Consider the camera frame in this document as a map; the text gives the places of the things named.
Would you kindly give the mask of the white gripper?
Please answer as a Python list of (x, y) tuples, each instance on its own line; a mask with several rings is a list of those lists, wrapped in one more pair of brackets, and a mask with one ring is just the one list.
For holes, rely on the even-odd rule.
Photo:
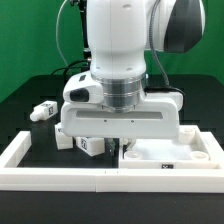
[(179, 92), (148, 93), (126, 113), (108, 112), (100, 104), (68, 103), (61, 109), (62, 131), (72, 137), (102, 137), (114, 156), (119, 148), (131, 151), (135, 139), (174, 139), (179, 133)]

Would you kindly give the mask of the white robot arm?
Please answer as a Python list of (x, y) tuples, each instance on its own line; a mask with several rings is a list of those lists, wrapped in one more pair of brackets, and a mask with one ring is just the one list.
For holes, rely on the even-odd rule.
[(144, 52), (184, 53), (202, 38), (202, 0), (87, 0), (90, 69), (67, 82), (61, 126), (70, 137), (174, 139), (180, 90), (147, 88)]

